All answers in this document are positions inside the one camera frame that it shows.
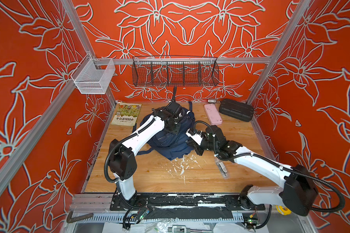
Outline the navy blue student backpack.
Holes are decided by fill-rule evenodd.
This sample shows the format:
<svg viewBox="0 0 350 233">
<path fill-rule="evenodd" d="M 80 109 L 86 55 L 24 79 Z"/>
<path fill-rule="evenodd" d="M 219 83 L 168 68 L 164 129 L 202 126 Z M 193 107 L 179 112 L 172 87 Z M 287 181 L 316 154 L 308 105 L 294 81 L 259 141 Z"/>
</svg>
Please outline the navy blue student backpack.
<svg viewBox="0 0 350 233">
<path fill-rule="evenodd" d="M 177 135 L 168 133 L 162 130 L 155 134 L 147 144 L 150 146 L 148 150 L 138 152 L 138 155 L 149 154 L 156 151 L 168 160 L 172 161 L 176 158 L 183 158 L 194 150 L 194 148 L 187 144 L 190 139 L 186 132 L 194 126 L 195 116 L 193 113 L 193 104 L 189 102 L 189 108 L 182 108 L 180 118 L 180 130 Z"/>
</svg>

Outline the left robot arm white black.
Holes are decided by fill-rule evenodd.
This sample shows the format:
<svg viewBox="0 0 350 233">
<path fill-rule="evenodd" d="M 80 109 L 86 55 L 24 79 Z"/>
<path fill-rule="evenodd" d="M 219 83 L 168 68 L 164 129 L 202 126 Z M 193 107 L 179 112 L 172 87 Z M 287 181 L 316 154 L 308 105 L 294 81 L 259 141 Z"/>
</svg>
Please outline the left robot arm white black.
<svg viewBox="0 0 350 233">
<path fill-rule="evenodd" d="M 140 149 L 157 133 L 165 131 L 178 135 L 181 128 L 182 107 L 176 103 L 174 87 L 173 97 L 165 107 L 152 109 L 149 119 L 131 135 L 115 142 L 109 149 L 105 163 L 104 176 L 109 183 L 115 183 L 118 195 L 129 207 L 136 189 L 133 184 L 133 174 L 137 169 L 136 156 Z"/>
</svg>

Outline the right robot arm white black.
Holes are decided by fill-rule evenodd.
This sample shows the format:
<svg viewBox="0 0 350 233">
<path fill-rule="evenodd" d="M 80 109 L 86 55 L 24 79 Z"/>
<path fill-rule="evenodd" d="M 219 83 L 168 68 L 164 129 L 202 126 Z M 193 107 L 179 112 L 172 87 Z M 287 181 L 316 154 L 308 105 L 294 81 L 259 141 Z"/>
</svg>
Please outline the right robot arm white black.
<svg viewBox="0 0 350 233">
<path fill-rule="evenodd" d="M 312 176 L 304 166 L 293 167 L 261 156 L 236 141 L 227 140 L 216 125 L 203 124 L 206 126 L 204 132 L 195 126 L 186 131 L 190 138 L 187 143 L 198 155 L 203 155 L 206 150 L 213 151 L 220 161 L 245 166 L 275 183 L 275 186 L 270 187 L 247 185 L 240 193 L 243 196 L 243 208 L 261 204 L 278 205 L 299 216 L 307 216 L 310 211 L 333 213 L 344 208 L 346 202 L 342 193 L 329 182 Z M 338 205 L 329 208 L 313 206 L 319 195 L 317 183 L 328 187 L 338 196 Z"/>
</svg>

